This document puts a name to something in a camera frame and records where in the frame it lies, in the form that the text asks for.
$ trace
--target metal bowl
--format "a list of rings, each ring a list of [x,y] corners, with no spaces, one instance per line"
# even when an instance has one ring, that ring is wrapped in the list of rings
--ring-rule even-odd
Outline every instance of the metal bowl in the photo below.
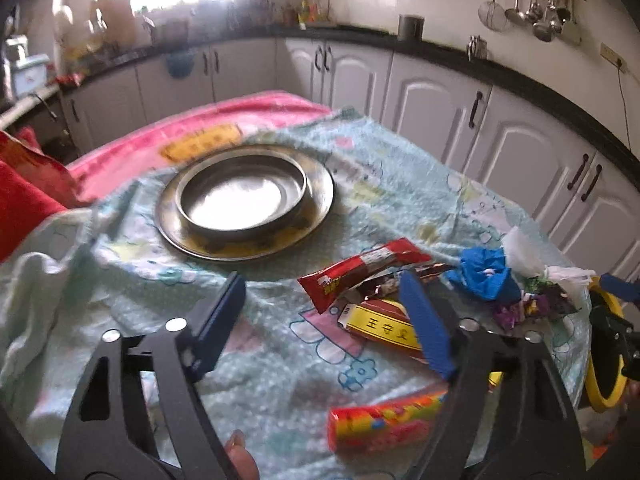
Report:
[[[175,203],[191,230],[221,240],[245,240],[287,224],[307,191],[305,171],[267,148],[217,153],[178,183]]]

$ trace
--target hand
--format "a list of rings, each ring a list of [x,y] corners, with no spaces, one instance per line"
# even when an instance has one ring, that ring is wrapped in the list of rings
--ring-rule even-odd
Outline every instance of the hand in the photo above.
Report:
[[[235,430],[225,444],[226,454],[235,466],[242,480],[260,480],[254,457],[244,448],[244,433]]]

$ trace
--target red sausage package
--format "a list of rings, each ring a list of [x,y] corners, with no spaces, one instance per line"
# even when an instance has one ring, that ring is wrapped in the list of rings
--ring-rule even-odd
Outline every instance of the red sausage package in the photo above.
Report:
[[[352,286],[387,267],[418,264],[431,257],[420,251],[406,238],[389,242],[382,247],[347,258],[331,267],[313,272],[298,282],[311,298],[316,310],[322,314]]]

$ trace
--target black countertop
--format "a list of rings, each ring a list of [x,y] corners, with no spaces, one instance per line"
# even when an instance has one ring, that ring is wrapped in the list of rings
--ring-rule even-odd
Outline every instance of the black countertop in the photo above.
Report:
[[[631,183],[636,186],[636,189],[640,191],[640,160],[595,118],[558,92],[530,77],[493,61],[473,60],[470,62],[465,52],[455,48],[430,43],[428,41],[399,41],[393,34],[358,27],[318,27],[308,28],[307,30],[301,30],[297,27],[259,27],[211,36],[206,40],[190,43],[188,47],[229,40],[274,37],[340,41],[342,43],[384,48],[397,52],[398,54],[421,58],[437,65],[456,70],[457,72],[461,72],[485,83],[504,88],[536,105],[582,136],[613,162]],[[135,64],[151,57],[168,54],[175,50],[175,47],[167,46],[149,46],[135,49],[97,68],[94,73],[85,79],[84,84],[113,70]]]

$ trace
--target fingernail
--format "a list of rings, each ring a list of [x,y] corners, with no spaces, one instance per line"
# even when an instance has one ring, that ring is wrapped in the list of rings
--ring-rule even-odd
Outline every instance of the fingernail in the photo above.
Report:
[[[245,438],[244,433],[240,430],[234,430],[234,432],[229,437],[229,440],[226,441],[225,450],[229,451],[235,446],[244,447]]]

